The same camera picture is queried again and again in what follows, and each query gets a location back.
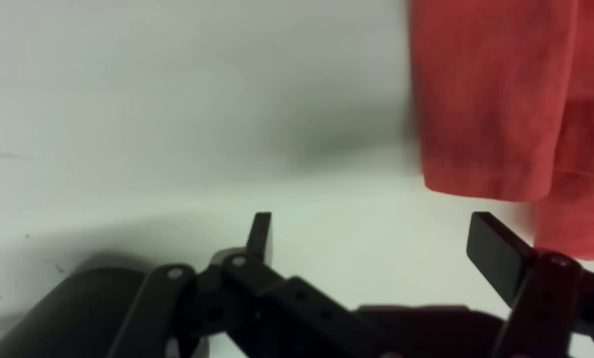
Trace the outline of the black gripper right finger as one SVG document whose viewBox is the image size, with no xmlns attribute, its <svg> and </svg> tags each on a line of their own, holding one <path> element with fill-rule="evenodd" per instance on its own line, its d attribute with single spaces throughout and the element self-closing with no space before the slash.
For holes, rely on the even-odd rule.
<svg viewBox="0 0 594 358">
<path fill-rule="evenodd" d="M 569 358 L 573 333 L 594 341 L 594 272 L 528 246 L 490 212 L 472 212 L 466 256 L 510 307 L 506 317 L 464 305 L 377 307 L 402 358 Z"/>
</svg>

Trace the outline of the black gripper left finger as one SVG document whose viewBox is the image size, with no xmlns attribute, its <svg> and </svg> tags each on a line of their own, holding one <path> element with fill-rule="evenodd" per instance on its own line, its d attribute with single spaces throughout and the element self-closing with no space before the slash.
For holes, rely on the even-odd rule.
<svg viewBox="0 0 594 358">
<path fill-rule="evenodd" d="M 269 268 L 269 222 L 257 212 L 245 244 L 216 252 L 202 272 L 150 270 L 104 358 L 208 358 L 214 333 L 228 333 L 249 358 L 375 358 L 361 317 Z"/>
</svg>

